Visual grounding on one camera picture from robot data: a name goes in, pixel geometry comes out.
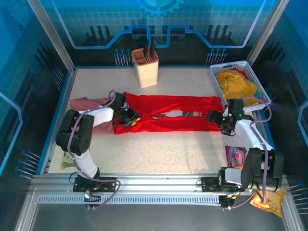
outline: gray floor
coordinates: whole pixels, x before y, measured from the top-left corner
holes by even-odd
[[[284,219],[246,204],[232,211],[201,205],[39,205],[32,231],[283,231]]]

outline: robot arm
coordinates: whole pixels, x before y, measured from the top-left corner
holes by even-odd
[[[221,133],[241,137],[248,154],[243,169],[222,168],[218,172],[220,184],[241,185],[244,189],[262,190],[263,175],[267,170],[266,190],[277,191],[281,187],[284,157],[264,140],[253,118],[245,115],[241,99],[232,99],[224,113],[211,111],[206,120],[215,123]],[[265,149],[268,152],[268,165],[265,166]]]
[[[92,180],[87,179],[87,176],[98,180],[101,178],[100,171],[93,162],[89,149],[93,127],[115,119],[118,119],[123,126],[133,126],[140,119],[133,109],[128,108],[125,103],[125,95],[121,93],[116,93],[115,95],[115,100],[109,107],[96,109],[82,117],[70,145],[72,157],[80,169],[78,169],[78,177],[81,177],[83,182],[88,182],[89,190],[95,188],[99,183],[92,182]],[[83,112],[68,110],[64,116],[56,136],[56,144],[65,152],[68,151],[67,146],[72,128]]]

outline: yellow cloth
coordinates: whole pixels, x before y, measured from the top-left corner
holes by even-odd
[[[245,79],[245,76],[236,70],[220,71],[216,74],[216,79],[222,90],[223,97],[227,100],[240,99],[243,97],[254,97],[256,84]],[[258,104],[257,100],[246,99],[244,106]]]

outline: blue edge trim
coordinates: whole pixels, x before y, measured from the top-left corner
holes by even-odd
[[[197,66],[197,67],[193,67],[193,66],[180,66],[182,68],[187,68],[187,67],[190,67],[190,68],[201,68],[201,67],[205,67],[205,66]],[[111,67],[82,67],[82,66],[79,66],[79,67],[76,67],[76,69],[78,68],[88,68],[88,69],[93,69],[93,68],[119,68],[119,67],[114,67],[114,66],[111,66]],[[59,111],[60,111],[60,107],[61,107],[61,104],[63,103],[63,100],[64,100],[64,94],[65,94],[65,89],[68,85],[70,81],[70,74],[67,73],[67,76],[66,76],[66,79],[65,79],[65,83],[63,85],[63,90],[61,92],[61,95],[60,95],[60,99],[58,101],[58,105],[57,105],[57,108],[56,108],[56,111],[54,113],[54,116],[53,116],[53,119],[52,119],[52,122],[51,122],[51,126],[50,126],[50,129],[49,129],[49,132],[48,132],[48,135],[47,135],[47,139],[46,139],[46,142],[45,142],[45,145],[44,145],[44,148],[43,148],[43,151],[42,151],[42,155],[41,155],[41,158],[39,160],[39,163],[38,163],[38,168],[37,168],[37,171],[36,171],[36,175],[39,175],[39,173],[41,172],[41,169],[43,168],[43,164],[44,164],[44,160],[46,158],[46,155],[47,155],[47,150],[48,150],[48,147],[49,147],[49,144],[51,142],[51,135],[53,133],[53,129],[54,129],[54,126],[55,126],[55,123],[56,123],[56,120],[57,120],[57,117],[58,117],[58,114],[59,114]],[[264,111],[263,110],[260,110],[260,115],[261,115],[261,118],[264,120],[265,119],[265,114],[264,114]],[[263,123],[263,126],[264,126],[264,130],[266,132],[266,135],[267,135],[267,138],[268,138],[268,141],[269,141],[269,144],[270,146],[272,146],[274,149],[275,149],[275,145],[274,145],[274,142],[273,142],[273,139],[272,139],[272,136],[270,134],[270,129],[269,129],[269,126],[267,123]]]
[[[50,128],[49,128],[49,132],[48,132],[48,135],[47,135],[47,138],[46,138],[46,142],[45,142],[45,145],[44,145],[44,148],[43,148],[43,151],[42,151],[42,155],[41,155],[39,163],[38,163],[38,168],[37,168],[36,173],[35,173],[36,175],[40,175],[40,171],[43,168],[43,164],[44,164],[44,161],[45,161],[45,158],[46,158],[46,155],[47,155],[47,150],[48,150],[48,147],[49,147],[50,142],[51,142],[51,136],[52,136],[52,133],[53,133],[53,130],[54,130],[54,126],[55,126],[55,123],[57,121],[57,117],[58,117],[61,105],[63,103],[63,100],[64,100],[65,90],[67,88],[68,83],[70,82],[70,79],[71,79],[71,75],[70,75],[69,72],[67,72],[65,82],[64,82],[64,85],[63,85],[63,88],[62,88],[62,92],[61,92],[61,95],[60,95],[60,98],[59,98],[59,101],[58,101],[58,104],[57,104],[57,107],[56,107],[56,111],[54,112],[53,119],[52,119],[52,122],[51,122],[51,125],[50,125]]]

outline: glass panel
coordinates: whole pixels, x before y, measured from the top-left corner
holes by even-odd
[[[160,64],[245,60],[276,0],[43,0],[77,66],[132,65],[157,40]]]
[[[1,230],[14,230],[67,70],[27,1],[0,1],[0,31]]]
[[[284,153],[284,172],[296,186],[300,213],[306,213],[308,184],[308,15],[307,1],[290,0],[253,70],[273,100],[268,122],[275,147]],[[307,225],[306,215],[301,216]]]

